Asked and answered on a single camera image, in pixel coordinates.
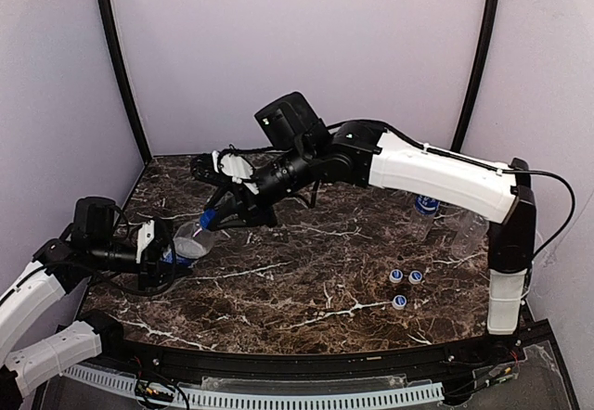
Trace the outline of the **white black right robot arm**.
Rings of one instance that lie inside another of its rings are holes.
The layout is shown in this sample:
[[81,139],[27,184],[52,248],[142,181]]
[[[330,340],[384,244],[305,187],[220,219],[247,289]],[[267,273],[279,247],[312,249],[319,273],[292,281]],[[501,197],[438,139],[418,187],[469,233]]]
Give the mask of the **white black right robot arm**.
[[375,120],[328,127],[299,92],[271,102],[254,118],[280,155],[254,169],[240,150],[213,153],[220,186],[205,207],[205,228],[274,226],[274,205],[315,182],[403,190],[456,205],[489,223],[486,331],[515,332],[535,255],[536,202],[524,160],[465,157]]

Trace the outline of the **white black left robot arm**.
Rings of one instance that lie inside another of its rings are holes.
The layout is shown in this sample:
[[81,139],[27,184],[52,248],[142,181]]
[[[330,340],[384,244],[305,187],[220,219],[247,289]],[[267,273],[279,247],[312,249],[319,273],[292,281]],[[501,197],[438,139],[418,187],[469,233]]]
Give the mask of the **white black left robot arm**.
[[137,297],[154,297],[190,274],[178,260],[169,226],[143,223],[131,244],[114,236],[124,213],[112,199],[86,197],[72,222],[48,240],[1,296],[1,406],[18,409],[25,397],[68,368],[98,356],[123,355],[123,326],[92,310],[58,333],[24,349],[16,343],[53,304],[86,279]]

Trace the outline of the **clear bottle blue pepsi label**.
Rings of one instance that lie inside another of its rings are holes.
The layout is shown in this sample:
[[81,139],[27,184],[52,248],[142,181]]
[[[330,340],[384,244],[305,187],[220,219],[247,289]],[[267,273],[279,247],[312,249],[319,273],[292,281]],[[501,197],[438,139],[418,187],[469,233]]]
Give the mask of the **clear bottle blue pepsi label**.
[[437,199],[422,195],[414,198],[408,230],[417,241],[423,241],[429,234],[439,206],[440,201]]

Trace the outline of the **solid blue pepsi cap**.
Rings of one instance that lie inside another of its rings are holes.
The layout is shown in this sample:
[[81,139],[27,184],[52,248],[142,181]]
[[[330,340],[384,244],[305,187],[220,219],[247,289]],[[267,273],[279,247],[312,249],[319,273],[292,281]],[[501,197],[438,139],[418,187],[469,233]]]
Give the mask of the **solid blue pepsi cap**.
[[215,231],[217,229],[219,218],[217,211],[214,209],[208,209],[203,212],[199,219],[200,227],[208,231]]

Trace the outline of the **blue white bottle cap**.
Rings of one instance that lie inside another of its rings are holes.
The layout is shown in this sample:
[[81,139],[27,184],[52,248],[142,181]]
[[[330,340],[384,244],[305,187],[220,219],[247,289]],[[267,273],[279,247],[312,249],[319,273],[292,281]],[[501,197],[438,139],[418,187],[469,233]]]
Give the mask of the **blue white bottle cap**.
[[408,275],[408,281],[412,285],[418,285],[423,280],[423,274],[419,270],[413,270]]
[[397,294],[392,299],[392,306],[395,310],[404,310],[407,307],[407,297],[402,294]]
[[403,272],[399,269],[394,269],[389,274],[389,280],[391,283],[397,284],[403,280]]

